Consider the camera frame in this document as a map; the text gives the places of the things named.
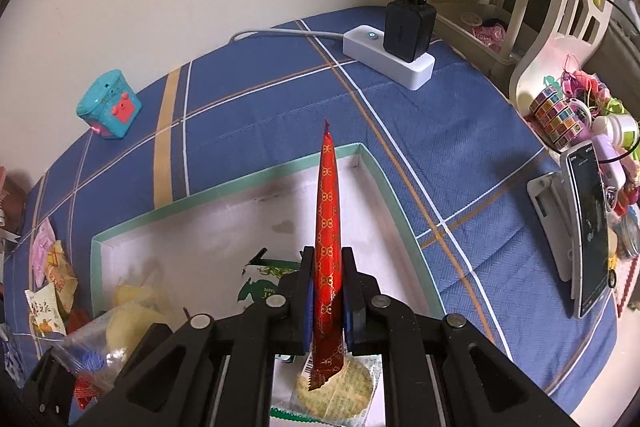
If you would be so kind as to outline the teal toy house box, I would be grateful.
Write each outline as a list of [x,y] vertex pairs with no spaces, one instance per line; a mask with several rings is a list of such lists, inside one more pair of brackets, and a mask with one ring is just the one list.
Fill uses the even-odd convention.
[[122,139],[142,109],[120,69],[96,78],[76,106],[76,115],[103,139]]

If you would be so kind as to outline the green mung bean biscuit packet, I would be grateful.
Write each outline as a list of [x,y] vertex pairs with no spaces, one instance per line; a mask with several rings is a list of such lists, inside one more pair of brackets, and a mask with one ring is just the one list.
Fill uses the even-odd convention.
[[243,267],[241,286],[236,297],[239,306],[246,309],[256,301],[275,294],[282,277],[297,271],[301,263],[301,254],[278,257],[262,247]]

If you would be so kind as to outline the blue plaid tablecloth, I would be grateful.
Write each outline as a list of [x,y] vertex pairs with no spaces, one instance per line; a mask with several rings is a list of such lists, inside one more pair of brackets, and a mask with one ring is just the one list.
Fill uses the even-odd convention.
[[381,27],[380,8],[296,20],[210,52],[140,94],[122,139],[79,138],[28,195],[24,236],[4,262],[4,313],[31,371],[55,335],[30,321],[29,249],[48,218],[93,314],[93,236],[248,174],[316,154],[324,125],[337,147],[361,143],[411,225],[445,314],[459,313],[564,411],[601,373],[617,334],[610,297],[582,319],[560,280],[527,183],[555,170],[529,125],[447,43],[416,91],[351,58],[338,36]]

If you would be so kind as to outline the dark red white-striped packet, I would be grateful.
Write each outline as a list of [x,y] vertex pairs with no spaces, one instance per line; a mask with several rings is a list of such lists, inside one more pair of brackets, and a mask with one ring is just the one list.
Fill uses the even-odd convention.
[[92,321],[91,315],[84,309],[73,309],[65,321],[66,335],[78,331]]

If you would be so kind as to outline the clear steamed cake packet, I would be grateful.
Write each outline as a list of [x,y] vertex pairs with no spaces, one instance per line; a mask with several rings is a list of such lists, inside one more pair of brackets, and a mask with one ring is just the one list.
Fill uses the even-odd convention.
[[138,286],[118,284],[113,303],[113,308],[52,347],[56,361],[101,391],[115,386],[119,373],[152,325],[165,324],[175,331],[184,319],[175,291],[157,270]]

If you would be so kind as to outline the long red patterned packet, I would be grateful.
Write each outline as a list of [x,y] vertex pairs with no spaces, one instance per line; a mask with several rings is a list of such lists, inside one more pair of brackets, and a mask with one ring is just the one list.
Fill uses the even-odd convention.
[[320,389],[344,365],[340,188],[334,141],[324,125],[314,241],[314,331],[308,389]]

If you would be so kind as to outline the white monkey mushroom biscuit packet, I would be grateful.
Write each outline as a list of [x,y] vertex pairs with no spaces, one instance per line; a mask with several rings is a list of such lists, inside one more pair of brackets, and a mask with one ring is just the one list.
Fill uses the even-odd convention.
[[47,283],[39,291],[26,289],[25,297],[29,307],[30,321],[34,324],[35,330],[40,336],[47,336],[48,334],[66,335],[64,321],[60,311],[58,311],[58,298],[56,298],[53,283]]

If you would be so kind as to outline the smartphone on white stand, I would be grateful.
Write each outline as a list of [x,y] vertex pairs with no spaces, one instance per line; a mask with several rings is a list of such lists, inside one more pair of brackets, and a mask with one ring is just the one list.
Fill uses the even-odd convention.
[[604,186],[590,140],[564,150],[560,169],[527,183],[556,271],[570,283],[573,315],[585,317],[611,288]]

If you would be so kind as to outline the white power strip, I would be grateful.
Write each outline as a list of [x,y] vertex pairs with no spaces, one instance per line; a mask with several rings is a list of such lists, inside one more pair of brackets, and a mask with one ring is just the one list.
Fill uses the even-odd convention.
[[384,49],[384,32],[369,25],[360,25],[343,35],[343,53],[352,60],[416,91],[432,78],[435,57],[424,53],[413,62],[405,62]]

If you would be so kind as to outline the red nice snack packet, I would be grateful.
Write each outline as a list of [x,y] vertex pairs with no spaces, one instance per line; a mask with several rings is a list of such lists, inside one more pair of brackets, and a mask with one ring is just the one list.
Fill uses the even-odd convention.
[[98,401],[104,393],[103,386],[93,375],[80,373],[76,376],[74,398],[81,410]]

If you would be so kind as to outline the pink paper flower bouquet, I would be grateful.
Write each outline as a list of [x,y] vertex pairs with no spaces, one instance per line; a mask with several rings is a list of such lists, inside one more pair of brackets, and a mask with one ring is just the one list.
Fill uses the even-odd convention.
[[1,238],[17,244],[21,238],[26,212],[26,193],[0,168]]

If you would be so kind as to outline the colourful toys pile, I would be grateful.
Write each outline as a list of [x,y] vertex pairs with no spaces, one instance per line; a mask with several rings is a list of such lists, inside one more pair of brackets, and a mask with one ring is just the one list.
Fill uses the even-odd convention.
[[584,72],[573,55],[559,77],[548,76],[530,103],[528,119],[544,145],[560,156],[590,140],[596,150],[608,213],[608,253],[618,303],[625,306],[639,260],[639,124],[597,75]]

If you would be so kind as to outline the pink snack packet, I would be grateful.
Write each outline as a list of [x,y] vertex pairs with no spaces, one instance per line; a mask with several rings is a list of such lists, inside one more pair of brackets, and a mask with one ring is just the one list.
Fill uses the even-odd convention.
[[44,219],[39,225],[32,246],[29,249],[30,267],[35,285],[40,287],[44,281],[44,269],[46,269],[47,255],[56,241],[51,222]]

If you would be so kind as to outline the orange yellow cake packet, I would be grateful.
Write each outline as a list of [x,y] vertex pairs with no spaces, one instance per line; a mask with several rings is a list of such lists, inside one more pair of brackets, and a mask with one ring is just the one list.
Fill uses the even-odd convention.
[[62,242],[58,239],[47,253],[44,275],[54,285],[56,297],[65,315],[73,310],[75,291],[78,286],[74,269],[67,259]]

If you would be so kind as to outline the round green pastry packet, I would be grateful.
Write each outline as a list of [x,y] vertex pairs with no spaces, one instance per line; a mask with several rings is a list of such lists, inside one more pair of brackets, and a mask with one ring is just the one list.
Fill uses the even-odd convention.
[[333,426],[364,426],[382,376],[379,355],[347,355],[343,368],[320,388],[310,390],[311,355],[296,378],[291,409],[304,418]]

